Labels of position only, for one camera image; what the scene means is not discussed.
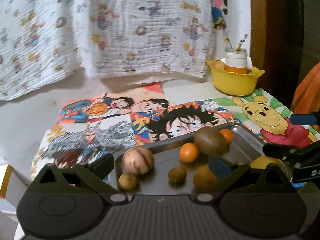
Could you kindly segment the right printed muslin cloth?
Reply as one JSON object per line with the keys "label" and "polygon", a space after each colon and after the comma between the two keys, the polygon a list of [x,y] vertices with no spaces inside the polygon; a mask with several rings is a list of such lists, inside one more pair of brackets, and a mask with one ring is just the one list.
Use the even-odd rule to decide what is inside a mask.
{"label": "right printed muslin cloth", "polygon": [[75,0],[77,45],[93,78],[203,78],[214,45],[210,0]]}

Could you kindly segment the yellow lemon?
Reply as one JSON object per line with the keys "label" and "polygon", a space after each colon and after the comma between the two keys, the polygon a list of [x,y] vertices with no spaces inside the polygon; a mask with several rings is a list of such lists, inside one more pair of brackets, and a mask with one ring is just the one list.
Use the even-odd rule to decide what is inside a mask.
{"label": "yellow lemon", "polygon": [[279,159],[271,158],[267,156],[260,156],[250,163],[251,168],[255,169],[265,169],[268,164],[276,164],[279,167],[282,167],[282,163]]}

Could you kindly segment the white cardboard box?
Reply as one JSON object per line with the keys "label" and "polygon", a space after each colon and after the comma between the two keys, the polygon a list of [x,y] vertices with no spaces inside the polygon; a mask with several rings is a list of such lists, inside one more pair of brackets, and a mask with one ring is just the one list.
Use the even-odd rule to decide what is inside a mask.
{"label": "white cardboard box", "polygon": [[1,165],[1,239],[24,237],[16,210],[26,189],[26,184],[9,164]]}

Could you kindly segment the dark brown kiwi with sticker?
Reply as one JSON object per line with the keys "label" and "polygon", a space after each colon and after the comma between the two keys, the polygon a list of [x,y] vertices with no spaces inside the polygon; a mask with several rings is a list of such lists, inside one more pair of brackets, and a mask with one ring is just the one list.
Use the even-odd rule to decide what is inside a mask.
{"label": "dark brown kiwi with sticker", "polygon": [[224,136],[215,127],[202,127],[194,134],[194,144],[206,155],[222,155],[227,151]]}

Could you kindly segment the brown avocado-like fruit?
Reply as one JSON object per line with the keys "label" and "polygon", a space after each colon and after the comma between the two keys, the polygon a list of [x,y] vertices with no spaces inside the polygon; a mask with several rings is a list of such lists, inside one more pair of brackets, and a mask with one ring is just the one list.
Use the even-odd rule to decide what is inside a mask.
{"label": "brown avocado-like fruit", "polygon": [[203,165],[197,169],[193,176],[193,185],[196,191],[202,192],[215,185],[219,179],[209,169],[209,165]]}

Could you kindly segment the small brown fruit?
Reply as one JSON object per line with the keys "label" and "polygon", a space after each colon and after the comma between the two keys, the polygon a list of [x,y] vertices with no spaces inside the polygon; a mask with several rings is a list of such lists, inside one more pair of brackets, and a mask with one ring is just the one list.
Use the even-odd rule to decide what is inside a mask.
{"label": "small brown fruit", "polygon": [[130,191],[137,185],[138,177],[134,173],[124,173],[118,179],[118,186],[125,191]]}

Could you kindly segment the Mickey Minnie wall sticker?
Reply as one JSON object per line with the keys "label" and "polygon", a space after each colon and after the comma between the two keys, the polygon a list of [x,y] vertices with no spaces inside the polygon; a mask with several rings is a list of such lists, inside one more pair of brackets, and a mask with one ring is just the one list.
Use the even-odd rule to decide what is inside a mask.
{"label": "Mickey Minnie wall sticker", "polygon": [[227,23],[225,17],[228,15],[227,0],[210,0],[212,6],[212,18],[215,29],[225,30]]}

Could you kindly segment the brown wooden door frame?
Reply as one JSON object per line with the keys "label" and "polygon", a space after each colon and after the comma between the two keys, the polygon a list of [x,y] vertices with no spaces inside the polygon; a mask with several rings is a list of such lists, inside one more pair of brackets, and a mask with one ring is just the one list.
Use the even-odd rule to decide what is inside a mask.
{"label": "brown wooden door frame", "polygon": [[251,0],[250,56],[265,71],[259,81],[263,89],[295,89],[303,41],[303,0]]}

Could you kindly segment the printed muslin cloth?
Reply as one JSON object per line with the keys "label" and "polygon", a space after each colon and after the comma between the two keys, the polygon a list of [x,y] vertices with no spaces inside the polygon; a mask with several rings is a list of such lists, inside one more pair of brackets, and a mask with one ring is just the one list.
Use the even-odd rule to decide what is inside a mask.
{"label": "printed muslin cloth", "polygon": [[1,0],[1,100],[72,75],[77,56],[76,0]]}
{"label": "printed muslin cloth", "polygon": [[77,45],[93,78],[203,78],[214,45],[210,0],[75,0]]}

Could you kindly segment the white and orange jar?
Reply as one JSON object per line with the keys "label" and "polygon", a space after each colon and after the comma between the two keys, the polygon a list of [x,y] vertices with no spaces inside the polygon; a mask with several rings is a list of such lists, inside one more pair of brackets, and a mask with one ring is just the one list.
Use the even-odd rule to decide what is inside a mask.
{"label": "white and orange jar", "polygon": [[225,65],[228,72],[247,74],[247,50],[226,48]]}

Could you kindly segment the peach in bowl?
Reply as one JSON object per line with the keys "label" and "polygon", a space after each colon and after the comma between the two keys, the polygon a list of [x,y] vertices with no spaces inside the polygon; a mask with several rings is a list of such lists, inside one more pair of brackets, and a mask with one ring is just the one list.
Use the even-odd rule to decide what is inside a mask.
{"label": "peach in bowl", "polygon": [[212,66],[215,67],[215,68],[220,68],[220,69],[225,69],[225,67],[226,67],[225,63],[222,62],[221,60],[213,61]]}

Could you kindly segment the small orange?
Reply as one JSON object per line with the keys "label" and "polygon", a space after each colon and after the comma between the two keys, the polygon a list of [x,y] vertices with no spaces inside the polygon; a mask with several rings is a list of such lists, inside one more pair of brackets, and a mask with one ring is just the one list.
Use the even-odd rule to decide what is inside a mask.
{"label": "small orange", "polygon": [[198,148],[191,142],[184,144],[179,152],[180,160],[184,163],[192,163],[199,156]]}
{"label": "small orange", "polygon": [[230,144],[233,141],[233,132],[229,129],[221,129],[220,133],[223,135],[227,144]]}

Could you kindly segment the left printed muslin cloth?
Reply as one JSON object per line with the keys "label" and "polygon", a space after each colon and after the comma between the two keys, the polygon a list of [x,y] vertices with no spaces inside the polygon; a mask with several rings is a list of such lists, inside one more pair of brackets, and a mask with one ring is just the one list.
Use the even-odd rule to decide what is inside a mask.
{"label": "left printed muslin cloth", "polygon": [[72,75],[77,56],[76,0],[1,0],[1,100]]}

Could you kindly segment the striped melon front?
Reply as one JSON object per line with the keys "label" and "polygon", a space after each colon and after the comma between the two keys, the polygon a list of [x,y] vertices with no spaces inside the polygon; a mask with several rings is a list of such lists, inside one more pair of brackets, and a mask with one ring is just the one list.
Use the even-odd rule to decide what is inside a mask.
{"label": "striped melon front", "polygon": [[154,167],[152,152],[144,147],[134,147],[127,150],[123,155],[123,167],[127,172],[137,176],[144,175]]}

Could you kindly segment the yellow plastic bowl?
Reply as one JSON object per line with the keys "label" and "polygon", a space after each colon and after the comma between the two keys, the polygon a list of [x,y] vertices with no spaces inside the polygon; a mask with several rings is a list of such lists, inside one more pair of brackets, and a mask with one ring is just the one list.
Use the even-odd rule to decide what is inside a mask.
{"label": "yellow plastic bowl", "polygon": [[256,88],[258,80],[265,74],[264,70],[252,67],[247,74],[228,72],[225,69],[212,66],[214,60],[207,60],[206,65],[210,68],[214,87],[228,95],[246,96]]}

